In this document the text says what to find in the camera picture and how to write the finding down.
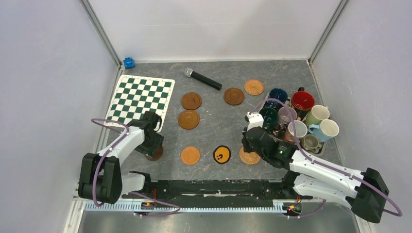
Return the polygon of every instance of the round coaster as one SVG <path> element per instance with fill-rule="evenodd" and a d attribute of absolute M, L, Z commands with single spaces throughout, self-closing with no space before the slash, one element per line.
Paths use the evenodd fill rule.
<path fill-rule="evenodd" d="M 213 152 L 213 159 L 218 164 L 225 164 L 229 162 L 231 152 L 227 146 L 218 146 Z"/>
<path fill-rule="evenodd" d="M 224 92 L 223 98 L 230 105 L 239 105 L 244 100 L 244 93 L 238 88 L 229 88 Z"/>
<path fill-rule="evenodd" d="M 240 155 L 240 159 L 242 159 L 242 161 L 245 164 L 252 165 L 252 164 L 257 164 L 260 161 L 260 156 L 258 154 L 256 154 L 255 152 L 246 153 L 243 151 L 243 147 L 240 149 L 239 155 Z"/>
<path fill-rule="evenodd" d="M 191 130 L 196 128 L 196 126 L 199 124 L 200 117 L 197 112 L 193 110 L 186 110 L 179 115 L 177 121 L 179 122 L 180 127 L 182 127 L 183 129 Z"/>
<path fill-rule="evenodd" d="M 159 160 L 160 157 L 162 157 L 163 155 L 163 147 L 159 147 L 154 151 L 154 157 L 149 157 L 149 156 L 145 156 L 147 160 L 149 161 L 156 161 Z"/>
<path fill-rule="evenodd" d="M 184 164 L 193 165 L 197 163 L 200 159 L 200 152 L 196 147 L 186 147 L 180 154 Z"/>
<path fill-rule="evenodd" d="M 265 90 L 263 83 L 257 79 L 248 80 L 245 83 L 244 88 L 245 91 L 252 96 L 260 95 Z"/>
<path fill-rule="evenodd" d="M 198 109 L 202 105 L 202 97 L 199 94 L 190 92 L 182 97 L 182 106 L 187 110 Z"/>

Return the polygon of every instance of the light green mug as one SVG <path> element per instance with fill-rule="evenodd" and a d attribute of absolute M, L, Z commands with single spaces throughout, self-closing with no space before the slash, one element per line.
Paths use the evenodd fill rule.
<path fill-rule="evenodd" d="M 315 105 L 312 107 L 308 115 L 306 116 L 306 125 L 319 125 L 322 120 L 326 120 L 330 117 L 330 112 L 327 107 L 322 105 Z"/>

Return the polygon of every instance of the marble patterned surface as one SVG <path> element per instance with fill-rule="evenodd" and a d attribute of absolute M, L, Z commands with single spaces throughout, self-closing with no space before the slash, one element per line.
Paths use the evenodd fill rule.
<path fill-rule="evenodd" d="M 220 91 L 197 80 L 188 78 L 183 71 L 190 67 L 196 72 L 222 83 Z M 283 88 L 291 96 L 300 86 L 315 96 L 319 95 L 306 61 L 245 61 L 245 62 L 193 62 L 193 63 L 150 63 L 136 64 L 125 74 L 174 79 L 176 81 L 164 126 L 160 133 L 165 137 L 164 154 L 151 162 L 134 151 L 124 161 L 122 173 L 128 171 L 146 172 L 152 179 L 281 179 L 286 171 L 274 168 L 261 160 L 256 165 L 247 165 L 240 160 L 241 131 L 247 126 L 246 112 L 261 102 L 275 87 Z M 236 87 L 244 90 L 249 79 L 258 79 L 265 85 L 265 91 L 251 96 L 245 91 L 245 99 L 238 106 L 228 105 L 223 94 L 226 89 Z M 181 98 L 188 92 L 198 93 L 202 106 L 196 110 L 200 116 L 199 125 L 193 130 L 182 129 L 177 117 L 185 109 Z M 109 142 L 117 135 L 110 133 Z M 217 164 L 213 151 L 220 145 L 231 149 L 232 157 L 226 164 Z M 198 163 L 188 166 L 180 159 L 181 151 L 188 146 L 197 147 L 201 153 Z M 327 145 L 323 159 L 341 164 L 334 143 Z"/>

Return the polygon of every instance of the metal corner post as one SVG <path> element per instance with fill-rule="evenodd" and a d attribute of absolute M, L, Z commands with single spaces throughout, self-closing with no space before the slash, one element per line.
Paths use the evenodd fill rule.
<path fill-rule="evenodd" d="M 107 37 L 107 34 L 104 31 L 103 26 L 100 23 L 99 19 L 97 18 L 96 13 L 91 7 L 90 2 L 88 0 L 80 0 L 80 4 L 83 6 L 87 16 L 89 17 L 91 23 L 96 29 L 97 34 L 99 34 L 100 39 L 103 41 L 103 44 L 106 47 L 107 51 L 109 52 L 110 57 L 112 58 L 113 62 L 116 64 L 118 68 L 120 68 L 121 60 L 119 56 L 117 55 L 115 49 L 113 48 L 112 43 L 110 43 L 109 37 Z"/>
<path fill-rule="evenodd" d="M 323 47 L 324 43 L 326 42 L 327 38 L 330 35 L 330 32 L 332 29 L 335 27 L 336 22 L 338 21 L 339 17 L 341 16 L 343 10 L 346 7 L 346 4 L 349 2 L 349 0 L 341 0 L 338 4 L 338 6 L 335 9 L 335 12 L 333 12 L 332 17 L 330 18 L 329 22 L 327 23 L 327 26 L 325 30 L 323 31 L 321 38 L 319 38 L 318 43 L 315 46 L 315 49 L 313 50 L 312 54 L 310 55 L 308 59 L 308 63 L 311 66 L 312 63 L 315 61 L 316 57 L 319 54 L 319 51 Z"/>

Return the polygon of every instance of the blue object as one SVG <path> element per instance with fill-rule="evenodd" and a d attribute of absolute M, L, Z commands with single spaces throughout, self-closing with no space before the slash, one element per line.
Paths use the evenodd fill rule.
<path fill-rule="evenodd" d="M 135 62 L 134 62 L 133 59 L 130 58 L 130 57 L 126 57 L 126 58 L 123 60 L 123 63 L 124 63 L 124 67 L 125 67 L 126 69 L 127 69 L 127 68 L 135 67 Z"/>
<path fill-rule="evenodd" d="M 288 99 L 288 94 L 285 90 L 281 88 L 274 88 L 269 92 L 269 98 L 277 99 L 280 100 L 282 103 L 285 103 Z M 277 103 L 275 101 L 267 101 L 266 103 L 268 107 L 272 107 L 275 109 L 282 107 L 280 103 Z"/>

